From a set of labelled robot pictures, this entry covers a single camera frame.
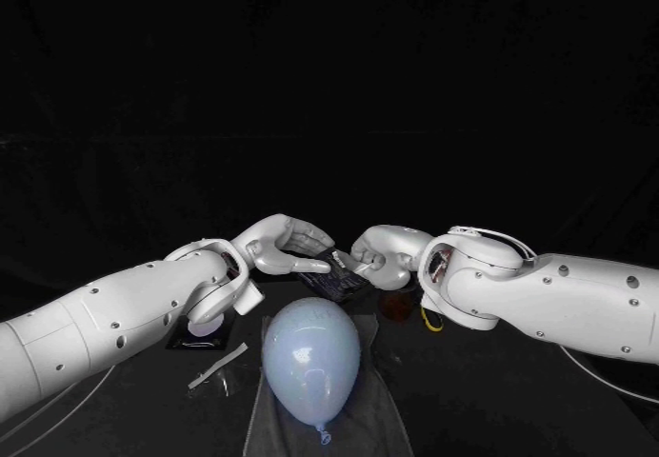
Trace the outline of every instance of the light blue balloon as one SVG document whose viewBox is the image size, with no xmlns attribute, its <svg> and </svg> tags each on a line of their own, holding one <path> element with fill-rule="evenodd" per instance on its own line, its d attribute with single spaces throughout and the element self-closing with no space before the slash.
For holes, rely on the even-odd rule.
<svg viewBox="0 0 659 457">
<path fill-rule="evenodd" d="M 268 327 L 262 356 L 281 405 L 323 432 L 346 403 L 359 369 L 358 329 L 340 306 L 317 297 L 290 303 Z"/>
</svg>

